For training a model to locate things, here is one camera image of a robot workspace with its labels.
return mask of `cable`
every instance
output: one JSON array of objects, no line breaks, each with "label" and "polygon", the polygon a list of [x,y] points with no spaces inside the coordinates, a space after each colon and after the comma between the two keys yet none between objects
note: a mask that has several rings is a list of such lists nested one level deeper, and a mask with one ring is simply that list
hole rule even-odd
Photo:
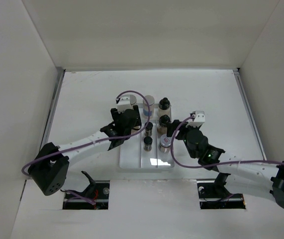
[{"label": "cable", "polygon": [[74,199],[80,199],[80,198],[78,198],[78,197],[71,197],[71,198],[69,198],[68,200],[66,200],[66,201],[64,202],[64,206],[66,206],[66,204],[67,204],[68,202],[70,202],[71,200],[74,200]]},{"label": "cable", "polygon": [[95,191],[95,197],[93,198],[93,200],[95,201],[94,210],[96,209],[97,196],[98,196],[98,190],[96,189],[96,191]]},{"label": "cable", "polygon": [[267,164],[276,164],[276,165],[282,165],[284,166],[283,162],[279,161],[273,161],[273,160],[245,160],[245,161],[227,161],[227,162],[221,162],[221,163],[213,163],[213,164],[208,164],[208,165],[200,165],[200,166],[189,166],[189,165],[183,165],[180,162],[177,161],[177,159],[174,156],[174,140],[176,137],[176,134],[180,127],[183,125],[183,123],[187,122],[188,120],[191,120],[195,117],[195,115],[192,115],[188,118],[186,118],[184,121],[182,121],[176,128],[176,130],[173,133],[172,136],[172,142],[171,142],[171,155],[174,160],[174,162],[179,165],[180,167],[184,168],[209,168],[209,167],[214,167],[214,166],[220,166],[220,165],[226,165],[226,164],[234,164],[234,163],[267,163]]},{"label": "cable", "polygon": [[[120,96],[122,96],[123,94],[126,94],[126,93],[135,93],[135,94],[141,96],[141,97],[143,98],[143,100],[145,100],[145,102],[146,102],[148,111],[149,111],[149,112],[151,111],[151,108],[150,108],[150,105],[149,105],[147,99],[146,99],[141,93],[139,93],[139,92],[137,92],[137,91],[124,91],[124,92],[122,92],[121,94],[119,94],[119,95],[116,97],[116,99],[118,99]],[[146,121],[146,124],[144,125],[144,127],[141,128],[138,132],[136,132],[136,133],[134,133],[134,134],[126,135],[126,136],[115,136],[115,137],[102,138],[102,139],[96,140],[95,142],[85,143],[85,144],[79,145],[79,146],[77,146],[77,147],[67,148],[67,149],[64,149],[64,150],[61,150],[61,151],[58,151],[58,152],[55,152],[55,153],[51,153],[51,154],[45,155],[45,156],[43,156],[43,157],[37,158],[37,159],[35,159],[35,160],[33,160],[33,161],[27,163],[26,165],[24,165],[24,166],[22,167],[22,169],[21,169],[21,172],[22,172],[24,175],[26,175],[26,176],[30,176],[29,173],[25,171],[27,167],[29,167],[29,166],[32,165],[32,164],[38,163],[38,162],[40,162],[40,161],[42,161],[42,160],[45,160],[45,159],[47,159],[47,158],[50,158],[50,157],[52,157],[52,156],[55,156],[55,155],[58,155],[58,154],[61,154],[61,153],[70,152],[70,151],[77,150],[77,149],[80,149],[80,148],[88,147],[88,146],[90,146],[90,145],[92,145],[92,144],[94,144],[94,143],[99,143],[99,142],[102,142],[102,141],[105,141],[105,140],[124,139],[124,138],[130,138],[130,137],[133,137],[133,136],[135,136],[135,135],[138,135],[139,133],[141,133],[141,132],[146,128],[147,124],[148,124],[149,121],[150,121],[150,118],[151,118],[151,116],[149,115],[149,116],[147,117],[147,121]]]},{"label": "cable", "polygon": [[95,201],[94,201],[93,199],[91,199],[91,198],[82,197],[81,195],[79,195],[79,194],[77,194],[77,193],[75,193],[75,192],[73,192],[73,191],[71,191],[71,190],[65,190],[64,192],[70,193],[70,194],[72,194],[73,196],[76,196],[77,198],[86,201],[87,203],[90,203],[90,204],[92,204],[92,205],[95,205]]},{"label": "cable", "polygon": [[233,196],[235,196],[235,195],[234,195],[234,194],[230,194],[228,197],[220,199],[220,202],[229,200],[229,199],[232,198]]}]

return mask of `white enclosure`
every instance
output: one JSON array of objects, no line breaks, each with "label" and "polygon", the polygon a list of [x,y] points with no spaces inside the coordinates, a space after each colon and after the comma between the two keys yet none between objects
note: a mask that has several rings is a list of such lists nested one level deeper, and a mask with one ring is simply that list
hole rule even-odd
[{"label": "white enclosure", "polygon": [[[200,129],[212,145],[243,157],[243,160],[262,160],[263,154],[236,75],[233,70],[211,69],[67,72],[48,141],[59,145],[74,142],[107,125],[111,121],[109,109],[114,106],[114,96],[130,85],[139,92],[153,95],[156,102],[164,96],[169,97],[173,119],[183,119],[190,111],[205,109],[206,122]],[[107,94],[101,97],[106,85]],[[245,195],[246,210],[201,210],[194,179],[216,178],[214,171],[178,165],[162,172],[121,168],[122,150],[132,148],[124,158],[134,162],[139,144],[130,138],[120,147],[69,166],[64,189],[81,192],[87,187],[82,170],[95,180],[110,180],[108,210],[61,210],[63,193],[45,197],[36,184],[28,180],[11,238],[30,235],[34,238],[68,238],[74,235],[75,228],[77,238],[86,238],[90,232],[97,238],[109,238],[109,235],[132,238],[132,234],[136,234],[135,238],[147,235],[213,238],[213,235],[219,235],[223,239],[228,238],[229,228],[233,238],[283,237],[284,210],[267,199]],[[174,152],[182,164],[197,165],[197,160],[189,158],[183,142],[174,143]],[[66,222],[73,230],[66,227]]]},{"label": "white enclosure", "polygon": [[0,0],[0,239],[11,235],[57,67],[240,68],[266,157],[284,160],[284,0]]}]

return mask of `white wall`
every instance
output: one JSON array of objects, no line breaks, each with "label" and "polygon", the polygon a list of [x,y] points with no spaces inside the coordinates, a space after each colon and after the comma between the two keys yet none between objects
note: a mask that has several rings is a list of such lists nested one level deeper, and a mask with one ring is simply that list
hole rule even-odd
[{"label": "white wall", "polygon": [[23,0],[65,68],[240,67],[279,0]]},{"label": "white wall", "polygon": [[268,160],[284,160],[284,0],[240,70]]},{"label": "white wall", "polygon": [[0,239],[9,238],[57,71],[20,0],[0,0]]}]

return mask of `screw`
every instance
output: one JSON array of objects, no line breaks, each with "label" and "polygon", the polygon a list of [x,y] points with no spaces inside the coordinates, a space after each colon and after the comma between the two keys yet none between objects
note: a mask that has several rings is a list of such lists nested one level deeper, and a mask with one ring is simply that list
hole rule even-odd
[{"label": "screw", "polygon": [[205,189],[204,187],[200,186],[200,187],[198,188],[199,193],[203,193],[203,190],[204,190],[204,189]]},{"label": "screw", "polygon": [[103,194],[107,195],[110,193],[110,189],[109,188],[103,188]]}]

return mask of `rectangular opening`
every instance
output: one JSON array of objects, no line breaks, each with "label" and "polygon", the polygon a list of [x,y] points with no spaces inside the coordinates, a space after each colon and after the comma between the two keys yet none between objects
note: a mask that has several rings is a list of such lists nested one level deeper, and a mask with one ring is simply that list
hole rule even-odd
[{"label": "rectangular opening", "polygon": [[96,204],[90,203],[82,199],[73,199],[75,196],[65,194],[63,207],[64,210],[107,210],[108,197],[110,192],[110,181],[96,181],[96,187],[90,198],[94,199]]},{"label": "rectangular opening", "polygon": [[214,180],[197,181],[200,209],[246,209],[242,194],[231,195]]}]

